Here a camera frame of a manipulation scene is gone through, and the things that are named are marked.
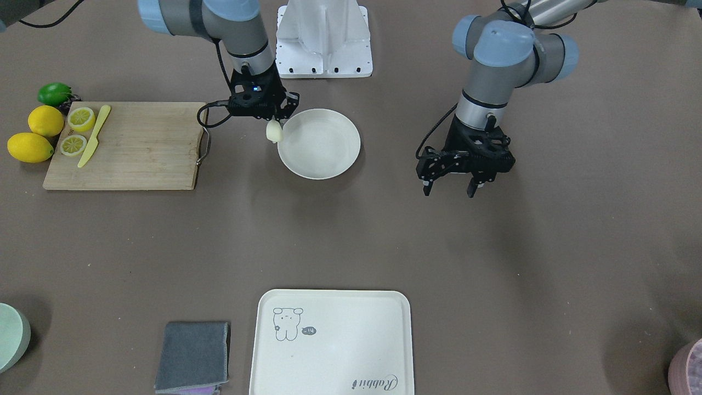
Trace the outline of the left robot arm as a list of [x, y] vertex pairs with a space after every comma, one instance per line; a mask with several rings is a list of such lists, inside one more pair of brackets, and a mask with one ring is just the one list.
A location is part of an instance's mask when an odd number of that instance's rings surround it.
[[449, 173], [471, 175], [473, 197], [516, 158], [501, 121], [516, 88], [551, 83], [569, 76], [579, 62], [571, 37], [555, 30], [574, 21], [593, 1], [502, 1], [494, 13], [468, 15], [456, 25], [454, 50], [471, 61], [458, 102], [444, 114], [451, 120], [444, 146], [421, 140], [416, 173], [428, 196], [434, 182]]

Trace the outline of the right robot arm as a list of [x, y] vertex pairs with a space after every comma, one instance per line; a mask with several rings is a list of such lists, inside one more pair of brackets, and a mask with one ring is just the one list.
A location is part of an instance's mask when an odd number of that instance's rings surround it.
[[172, 36], [201, 37], [233, 61], [225, 81], [226, 100], [203, 106], [224, 107], [229, 117], [251, 116], [264, 120], [291, 117], [300, 95], [284, 88], [274, 50], [257, 1], [140, 1], [140, 17], [151, 30]]

